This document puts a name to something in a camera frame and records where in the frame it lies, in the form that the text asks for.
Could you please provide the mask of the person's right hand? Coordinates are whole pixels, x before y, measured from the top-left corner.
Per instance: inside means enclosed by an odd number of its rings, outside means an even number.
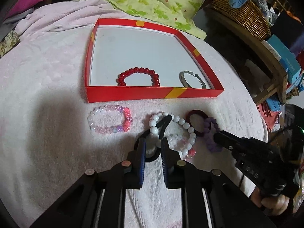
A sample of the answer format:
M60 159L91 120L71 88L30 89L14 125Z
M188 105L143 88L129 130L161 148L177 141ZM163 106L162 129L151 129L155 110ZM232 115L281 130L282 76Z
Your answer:
M269 209L272 215L281 215L288 207L289 197L279 195L278 197L262 197L261 191L255 187L250 196L251 201L258 207Z

